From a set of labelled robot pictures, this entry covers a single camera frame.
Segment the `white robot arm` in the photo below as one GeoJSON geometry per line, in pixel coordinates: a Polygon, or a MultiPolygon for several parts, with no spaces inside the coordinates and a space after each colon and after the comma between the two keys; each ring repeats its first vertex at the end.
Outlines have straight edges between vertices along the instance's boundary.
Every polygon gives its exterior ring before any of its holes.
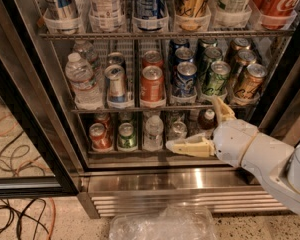
{"type": "Polygon", "coordinates": [[[295,148],[258,130],[217,96],[211,98],[218,126],[213,138],[203,134],[170,140],[166,147],[194,157],[216,156],[250,172],[262,188],[289,210],[300,215],[300,146],[295,148]]]}

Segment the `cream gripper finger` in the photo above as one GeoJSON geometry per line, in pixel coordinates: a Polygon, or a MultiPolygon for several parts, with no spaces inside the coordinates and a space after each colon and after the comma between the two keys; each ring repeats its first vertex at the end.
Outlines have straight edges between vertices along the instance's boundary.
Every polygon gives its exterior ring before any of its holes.
{"type": "Polygon", "coordinates": [[[207,139],[204,133],[186,139],[169,140],[166,142],[166,148],[175,154],[193,157],[210,157],[215,154],[213,141],[207,139]]]}
{"type": "Polygon", "coordinates": [[[216,113],[218,124],[236,119],[234,111],[219,96],[212,96],[211,102],[216,113]]]}

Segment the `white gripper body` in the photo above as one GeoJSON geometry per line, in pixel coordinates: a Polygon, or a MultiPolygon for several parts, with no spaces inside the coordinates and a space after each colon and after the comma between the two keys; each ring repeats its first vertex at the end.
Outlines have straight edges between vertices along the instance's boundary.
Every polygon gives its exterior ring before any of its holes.
{"type": "Polygon", "coordinates": [[[217,158],[233,167],[239,167],[257,133],[256,126],[241,119],[223,121],[213,134],[217,158]]]}

